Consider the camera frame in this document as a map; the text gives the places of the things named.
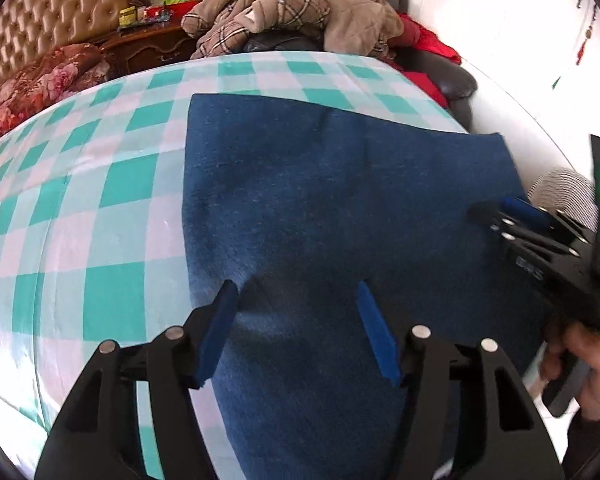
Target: beige blanket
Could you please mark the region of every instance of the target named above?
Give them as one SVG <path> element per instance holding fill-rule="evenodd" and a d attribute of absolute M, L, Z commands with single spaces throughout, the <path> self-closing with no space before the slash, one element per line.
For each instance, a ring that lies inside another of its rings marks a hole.
<path fill-rule="evenodd" d="M 324 38 L 328 52 L 382 57 L 403 30 L 384 0 L 205 0 L 181 25 L 199 38 L 191 59 L 241 52 L 250 34 L 271 28 Z"/>

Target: blue cloth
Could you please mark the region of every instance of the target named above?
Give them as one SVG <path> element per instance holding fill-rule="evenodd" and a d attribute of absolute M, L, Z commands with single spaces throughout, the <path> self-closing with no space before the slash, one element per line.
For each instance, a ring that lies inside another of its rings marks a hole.
<path fill-rule="evenodd" d="M 213 383 L 248 479 L 384 470 L 405 393 L 382 378 L 366 339 L 362 279 L 449 340 L 494 338 L 525 370 L 544 306 L 493 235 L 466 220 L 473 202 L 522 193 L 498 135 L 261 96 L 192 97 L 190 292 L 199 306 L 225 279 L 241 288 Z M 455 426 L 450 418 L 447 448 Z"/>

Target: hand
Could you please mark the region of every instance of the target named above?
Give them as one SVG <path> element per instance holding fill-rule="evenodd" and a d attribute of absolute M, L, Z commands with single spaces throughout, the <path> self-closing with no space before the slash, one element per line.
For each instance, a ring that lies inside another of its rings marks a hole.
<path fill-rule="evenodd" d="M 540 376 L 547 381 L 560 376 L 560 355 L 564 350 L 582 359 L 592 370 L 576 400 L 585 420 L 600 420 L 600 334 L 579 322 L 565 330 L 557 322 L 549 323 L 545 332 L 547 348 L 540 363 Z"/>

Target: red cloth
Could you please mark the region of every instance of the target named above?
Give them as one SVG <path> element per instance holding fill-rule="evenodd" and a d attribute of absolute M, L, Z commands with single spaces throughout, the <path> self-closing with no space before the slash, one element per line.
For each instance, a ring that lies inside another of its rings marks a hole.
<path fill-rule="evenodd" d="M 399 14 L 399 16 L 404 23 L 404 32 L 401 36 L 391 38 L 389 46 L 412 46 L 418 50 L 425 50 L 426 52 L 433 52 L 439 56 L 446 57 L 456 65 L 462 63 L 460 54 L 455 49 L 442 43 L 435 33 L 423 27 L 418 22 L 414 22 L 406 14 Z M 418 29 L 419 34 L 414 32 L 414 28 Z"/>
<path fill-rule="evenodd" d="M 392 68 L 395 68 L 398 72 L 400 72 L 405 78 L 411 81 L 414 85 L 416 85 L 420 90 L 422 90 L 425 94 L 431 97 L 435 102 L 437 102 L 443 108 L 448 108 L 449 103 L 447 102 L 444 94 L 440 91 L 440 89 L 433 84 L 433 81 L 429 79 L 429 76 L 422 72 L 406 72 L 400 65 L 398 65 L 395 61 L 385 58 L 382 61 L 387 63 Z"/>

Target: tiled floor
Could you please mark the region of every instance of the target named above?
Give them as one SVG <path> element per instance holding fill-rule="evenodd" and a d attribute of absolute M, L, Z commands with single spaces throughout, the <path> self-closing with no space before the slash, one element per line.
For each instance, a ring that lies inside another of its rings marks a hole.
<path fill-rule="evenodd" d="M 564 453 L 567 451 L 567 430 L 569 429 L 573 415 L 578 411 L 578 403 L 575 400 L 572 400 L 567 413 L 561 418 L 553 418 L 551 413 L 545 408 L 540 397 L 535 400 L 535 404 L 549 431 L 549 436 L 554 443 L 555 452 L 560 461 L 562 461 L 562 457 L 564 457 Z"/>

